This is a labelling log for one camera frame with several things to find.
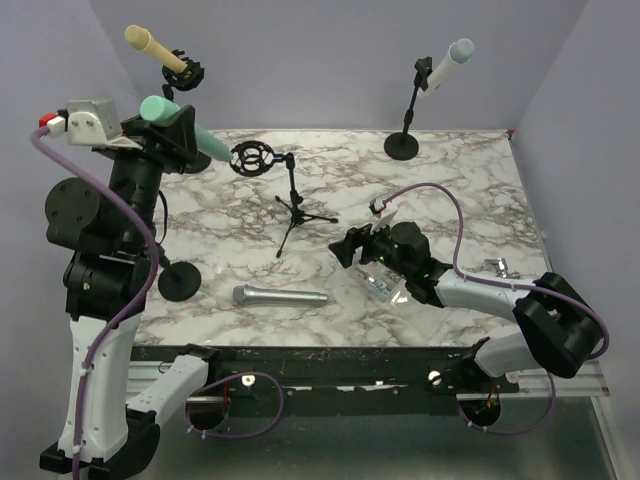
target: red connector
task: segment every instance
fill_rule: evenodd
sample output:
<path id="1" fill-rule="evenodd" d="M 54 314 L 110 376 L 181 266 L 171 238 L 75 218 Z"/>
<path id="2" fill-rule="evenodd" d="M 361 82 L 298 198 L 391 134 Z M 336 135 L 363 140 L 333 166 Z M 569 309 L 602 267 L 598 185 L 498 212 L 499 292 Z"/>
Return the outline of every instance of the red connector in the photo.
<path id="1" fill-rule="evenodd" d="M 38 127 L 46 127 L 47 123 L 49 123 L 50 120 L 53 120 L 57 116 L 57 113 L 47 113 L 46 115 L 43 115 L 42 117 L 40 117 L 40 120 L 38 120 Z"/>

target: screw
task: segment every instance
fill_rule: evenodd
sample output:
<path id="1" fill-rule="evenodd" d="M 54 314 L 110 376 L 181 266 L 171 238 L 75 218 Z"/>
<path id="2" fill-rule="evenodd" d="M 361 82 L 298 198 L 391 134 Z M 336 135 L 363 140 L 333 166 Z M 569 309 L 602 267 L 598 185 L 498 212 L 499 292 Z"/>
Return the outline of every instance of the screw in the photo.
<path id="1" fill-rule="evenodd" d="M 242 376 L 242 384 L 245 387 L 250 387 L 254 383 L 256 383 L 256 377 L 254 375 L 243 375 Z"/>

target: microphone clip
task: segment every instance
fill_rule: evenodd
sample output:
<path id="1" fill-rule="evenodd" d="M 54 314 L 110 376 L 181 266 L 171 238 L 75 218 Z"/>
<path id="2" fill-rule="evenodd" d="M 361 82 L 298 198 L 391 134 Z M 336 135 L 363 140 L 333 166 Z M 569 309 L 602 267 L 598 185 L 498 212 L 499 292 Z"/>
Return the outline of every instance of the microphone clip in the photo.
<path id="1" fill-rule="evenodd" d="M 433 73 L 433 59 L 431 57 L 419 58 L 414 66 L 417 73 L 413 80 L 413 86 L 420 87 L 424 92 L 429 86 L 427 78 Z"/>
<path id="2" fill-rule="evenodd" d="M 181 73 L 162 67 L 162 76 L 167 82 L 166 85 L 162 86 L 162 93 L 164 98 L 173 102 L 174 88 L 181 92 L 188 92 L 200 85 L 204 78 L 204 67 L 200 66 L 200 62 L 194 62 L 189 57 L 183 56 L 184 51 L 182 50 L 173 50 L 171 53 L 187 64 L 187 68 Z"/>

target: white robot part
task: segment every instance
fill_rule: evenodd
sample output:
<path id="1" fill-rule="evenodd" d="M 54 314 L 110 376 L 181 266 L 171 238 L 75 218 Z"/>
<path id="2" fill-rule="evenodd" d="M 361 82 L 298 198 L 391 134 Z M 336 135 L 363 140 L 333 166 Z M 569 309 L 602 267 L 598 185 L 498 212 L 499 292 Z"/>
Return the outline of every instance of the white robot part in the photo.
<path id="1" fill-rule="evenodd" d="M 127 421 L 123 405 L 126 400 L 129 357 L 141 314 L 123 321 L 109 332 L 100 344 L 88 375 L 85 396 L 83 444 L 80 460 L 91 462 L 93 458 L 109 460 L 127 441 Z M 105 321 L 91 317 L 71 320 L 73 337 L 73 371 L 71 395 L 67 419 L 58 440 L 58 448 L 68 458 L 73 456 L 73 431 L 75 426 L 76 393 L 82 376 L 81 365 L 89 345 L 104 328 Z"/>
<path id="2" fill-rule="evenodd" d="M 490 275 L 473 274 L 474 277 L 484 277 L 496 280 Z M 510 280 L 514 284 L 533 285 L 531 280 Z M 493 287 L 472 281 L 466 281 L 455 271 L 448 270 L 435 286 L 436 294 L 445 307 L 468 308 L 487 313 L 495 317 L 505 318 L 515 322 L 513 308 L 516 300 L 526 297 L 529 292 L 513 290 L 509 287 Z"/>
<path id="3" fill-rule="evenodd" d="M 162 427 L 189 395 L 204 386 L 208 372 L 209 366 L 201 358 L 180 355 L 149 388 L 129 400 L 127 408 L 141 413 L 156 412 L 155 423 Z"/>
<path id="4" fill-rule="evenodd" d="M 476 364 L 492 378 L 510 372 L 541 368 L 529 350 L 522 332 L 491 338 L 476 353 Z"/>
<path id="5" fill-rule="evenodd" d="M 72 100 L 67 111 L 69 145 L 142 149 L 142 145 L 122 134 L 113 100 Z"/>

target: wire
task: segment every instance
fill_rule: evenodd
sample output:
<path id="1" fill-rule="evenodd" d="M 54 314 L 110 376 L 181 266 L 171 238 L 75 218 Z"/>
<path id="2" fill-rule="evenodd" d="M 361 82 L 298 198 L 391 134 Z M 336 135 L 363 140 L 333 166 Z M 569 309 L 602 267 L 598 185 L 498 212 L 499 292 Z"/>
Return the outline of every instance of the wire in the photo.
<path id="1" fill-rule="evenodd" d="M 488 408 L 491 408 L 491 397 L 493 397 L 493 394 L 494 394 L 495 390 L 496 390 L 496 382 L 494 382 L 493 379 L 492 379 L 491 380 L 491 390 L 489 390 L 489 396 L 485 400 L 485 403 L 486 403 Z"/>
<path id="2" fill-rule="evenodd" d="M 437 183 L 431 183 L 431 182 L 424 182 L 424 183 L 416 183 L 415 185 L 410 185 L 408 187 L 403 188 L 402 190 L 398 190 L 396 193 L 394 193 L 393 195 L 391 195 L 389 198 L 386 198 L 385 200 L 382 201 L 383 205 L 386 207 L 387 203 L 390 203 L 392 200 L 398 198 L 400 195 L 403 195 L 405 193 L 407 193 L 410 190 L 414 190 L 416 188 L 422 188 L 422 187 L 432 187 L 432 188 L 437 188 L 438 190 L 444 192 L 453 202 L 453 205 L 456 207 L 456 210 L 458 212 L 458 238 L 456 240 L 456 246 L 453 250 L 453 270 L 456 272 L 456 274 L 458 274 L 459 276 L 461 276 L 462 278 L 472 281 L 472 282 L 476 282 L 476 283 L 482 283 L 484 285 L 491 285 L 493 287 L 501 287 L 501 288 L 515 288 L 516 290 L 528 290 L 528 291 L 532 291 L 532 292 L 538 292 L 538 293 L 542 293 L 544 295 L 549 295 L 550 297 L 555 297 L 559 300 L 562 300 L 563 302 L 566 302 L 576 308 L 579 308 L 580 310 L 582 310 L 583 312 L 585 312 L 587 315 L 589 315 L 589 317 L 591 317 L 596 324 L 598 325 L 598 327 L 600 328 L 600 330 L 602 331 L 602 345 L 600 347 L 600 349 L 595 352 L 592 353 L 589 356 L 589 360 L 593 360 L 596 358 L 601 357 L 602 355 L 605 354 L 605 352 L 609 349 L 609 330 L 607 329 L 606 324 L 604 323 L 604 320 L 600 317 L 600 315 L 598 315 L 596 312 L 594 312 L 591 308 L 589 308 L 587 305 L 571 298 L 568 297 L 567 295 L 563 295 L 562 293 L 558 293 L 555 292 L 553 290 L 549 290 L 548 288 L 543 288 L 543 287 L 538 287 L 537 285 L 526 285 L 526 284 L 518 284 L 518 283 L 509 283 L 509 282 L 501 282 L 498 280 L 488 280 L 486 278 L 480 278 L 480 277 L 474 277 L 473 275 L 469 275 L 467 273 L 464 273 L 462 270 L 460 270 L 460 268 L 458 267 L 458 254 L 460 253 L 460 245 L 462 243 L 462 232 L 464 230 L 464 219 L 462 217 L 462 208 L 460 207 L 460 202 L 458 202 L 458 200 L 456 199 L 456 197 L 453 196 L 453 194 L 446 189 L 445 187 L 443 187 L 442 185 L 439 185 Z"/>
<path id="3" fill-rule="evenodd" d="M 561 293 L 554 292 L 553 290 L 549 290 L 543 287 L 538 287 L 537 285 L 526 285 L 526 284 L 516 284 L 516 283 L 511 284 L 509 282 L 500 282 L 498 280 L 488 280 L 485 278 L 468 275 L 464 273 L 462 270 L 460 270 L 460 268 L 458 267 L 458 255 L 460 253 L 460 245 L 462 244 L 462 234 L 464 232 L 464 218 L 462 215 L 462 207 L 460 206 L 460 202 L 458 202 L 456 197 L 454 197 L 454 195 L 447 188 L 443 187 L 438 183 L 432 183 L 432 182 L 416 183 L 414 185 L 410 185 L 401 190 L 398 190 L 396 193 L 394 193 L 390 197 L 384 199 L 382 201 L 382 204 L 384 207 L 386 207 L 388 203 L 392 202 L 393 200 L 398 198 L 400 195 L 403 195 L 411 190 L 415 190 L 416 188 L 423 188 L 423 187 L 437 188 L 438 190 L 444 192 L 451 199 L 451 201 L 453 202 L 453 205 L 456 207 L 456 211 L 458 213 L 458 238 L 456 239 L 456 246 L 453 250 L 452 264 L 453 264 L 453 270 L 456 272 L 457 275 L 459 275 L 460 277 L 463 277 L 466 280 L 476 282 L 476 283 L 481 283 L 484 285 L 491 285 L 494 287 L 501 287 L 501 288 L 515 288 L 517 290 L 528 290 L 528 291 L 539 292 L 545 295 L 549 295 L 551 297 L 555 297 L 559 300 L 569 303 L 570 305 L 573 305 L 574 307 L 581 309 L 587 315 L 589 315 L 589 317 L 591 317 L 596 322 L 598 327 L 602 330 L 602 345 L 597 352 L 592 353 L 589 356 L 589 359 L 596 359 L 604 355 L 604 353 L 609 349 L 609 330 L 607 329 L 607 326 L 605 325 L 604 320 L 602 320 L 602 318 L 600 318 L 600 316 L 596 312 L 594 312 L 591 308 L 584 305 L 583 303 L 580 303 L 577 300 L 571 297 L 568 297 L 566 295 L 563 295 Z M 532 430 L 535 430 L 536 428 L 544 425 L 549 420 L 549 418 L 551 418 L 551 415 L 553 414 L 553 411 L 556 406 L 555 383 L 553 381 L 553 377 L 549 372 L 547 372 L 547 375 L 549 376 L 549 382 L 551 384 L 551 402 L 549 403 L 549 408 L 545 413 L 545 415 L 538 422 L 531 425 L 530 427 L 523 428 L 520 430 L 513 430 L 513 431 L 493 430 L 490 428 L 481 427 L 471 422 L 462 411 L 462 407 L 458 407 L 459 413 L 462 416 L 462 418 L 465 419 L 465 421 L 467 421 L 467 424 L 470 427 L 475 428 L 476 430 L 481 430 L 483 432 L 492 433 L 494 435 L 520 435 L 520 434 L 528 433 Z"/>
<path id="4" fill-rule="evenodd" d="M 160 242 L 158 242 L 159 245 L 162 245 L 162 242 L 164 242 L 164 239 L 167 237 L 167 230 L 169 229 L 169 204 L 167 203 L 167 197 L 164 196 L 162 190 L 158 190 L 158 197 L 160 197 L 162 208 L 164 210 L 164 216 L 162 219 L 162 238 L 160 239 Z"/>
<path id="5" fill-rule="evenodd" d="M 190 433 L 191 431 L 196 431 L 198 432 L 200 435 L 202 435 L 202 438 L 204 437 L 211 437 L 211 438 L 223 438 L 223 439 L 227 439 L 227 440 L 242 440 L 242 439 L 246 439 L 246 438 L 253 438 L 253 437 L 257 437 L 258 435 L 262 435 L 263 433 L 268 432 L 269 430 L 271 430 L 273 427 L 275 427 L 276 423 L 278 423 L 278 420 L 280 420 L 280 417 L 282 417 L 282 410 L 284 409 L 284 392 L 282 391 L 282 387 L 280 386 L 280 384 L 278 383 L 278 381 L 272 377 L 271 375 L 269 375 L 268 373 L 264 373 L 264 372 L 244 372 L 244 373 L 234 373 L 233 375 L 229 375 L 228 377 L 222 378 L 220 380 L 217 380 L 213 383 L 210 383 L 209 385 L 205 385 L 204 387 L 202 387 L 199 390 L 196 390 L 194 393 L 202 393 L 206 390 L 209 390 L 210 388 L 215 388 L 218 387 L 220 385 L 222 385 L 223 383 L 227 383 L 231 380 L 235 380 L 237 378 L 241 378 L 244 377 L 245 375 L 253 375 L 255 377 L 264 377 L 266 379 L 268 379 L 269 381 L 271 381 L 271 383 L 273 383 L 276 387 L 276 390 L 278 390 L 278 397 L 279 397 L 279 404 L 278 404 L 278 411 L 276 412 L 275 416 L 271 419 L 271 421 L 263 428 L 256 430 L 255 432 L 250 432 L 250 433 L 239 433 L 239 434 L 230 434 L 230 433 L 216 433 L 216 432 L 211 432 L 211 431 L 207 431 L 207 430 L 198 430 L 197 428 L 195 428 L 193 426 L 193 422 L 191 421 L 191 412 L 189 412 L 189 410 L 187 410 L 185 412 L 185 417 L 187 419 L 187 422 L 189 423 L 189 429 L 187 430 L 187 433 Z"/>
<path id="6" fill-rule="evenodd" d="M 549 402 L 549 407 L 547 408 L 547 412 L 544 414 L 544 416 L 540 420 L 538 420 L 536 423 L 532 425 L 529 425 L 528 427 L 521 428 L 519 430 L 496 430 L 491 427 L 482 427 L 480 425 L 473 423 L 471 420 L 469 420 L 469 417 L 467 417 L 467 415 L 464 413 L 464 410 L 462 410 L 462 407 L 459 405 L 458 405 L 458 413 L 460 414 L 462 419 L 467 423 L 468 427 L 473 428 L 475 430 L 479 430 L 483 433 L 490 433 L 492 435 L 503 435 L 503 436 L 522 435 L 524 433 L 529 433 L 535 430 L 536 428 L 539 428 L 543 426 L 545 423 L 547 423 L 551 418 L 553 411 L 556 408 L 556 401 L 557 401 L 556 384 L 553 381 L 553 376 L 549 372 L 547 372 L 547 375 L 549 376 L 549 385 L 551 386 L 551 398 Z"/>
<path id="7" fill-rule="evenodd" d="M 145 240 L 147 244 L 147 251 L 149 252 L 149 257 L 151 259 L 151 266 L 149 268 L 149 274 L 144 284 L 140 288 L 140 291 L 131 299 L 129 303 L 127 303 L 122 310 L 120 310 L 111 320 L 109 320 L 104 328 L 98 333 L 94 341 L 89 346 L 87 350 L 87 354 L 84 357 L 82 362 L 83 372 L 86 372 L 84 375 L 80 376 L 78 381 L 78 390 L 76 394 L 76 405 L 75 405 L 75 418 L 74 418 L 74 429 L 73 429 L 73 457 L 71 461 L 71 471 L 73 480 L 80 480 L 80 449 L 82 448 L 82 426 L 84 421 L 84 408 L 85 408 L 85 398 L 87 394 L 87 383 L 88 377 L 91 374 L 93 369 L 93 358 L 98 351 L 98 348 L 107 337 L 109 332 L 116 328 L 127 315 L 141 302 L 144 301 L 147 292 L 153 285 L 153 282 L 156 278 L 156 274 L 158 272 L 158 265 L 160 264 L 160 256 L 158 254 L 158 248 L 156 247 L 155 239 L 153 238 L 153 234 L 147 228 L 144 221 L 138 216 L 138 214 L 122 199 L 120 196 L 115 193 L 113 190 L 109 189 L 106 185 L 104 185 L 100 180 L 83 170 L 82 168 L 75 165 L 73 162 L 68 160 L 62 154 L 56 152 L 51 147 L 46 145 L 42 141 L 42 137 L 49 133 L 48 127 L 41 127 L 35 130 L 31 134 L 31 143 L 34 147 L 44 153 L 51 160 L 56 162 L 65 170 L 68 170 L 75 176 L 84 180 L 87 184 L 91 185 L 95 188 L 102 196 L 104 196 L 107 200 L 113 203 L 119 210 L 124 213 L 129 220 L 134 224 L 134 226 L 138 229 L 140 234 Z"/>

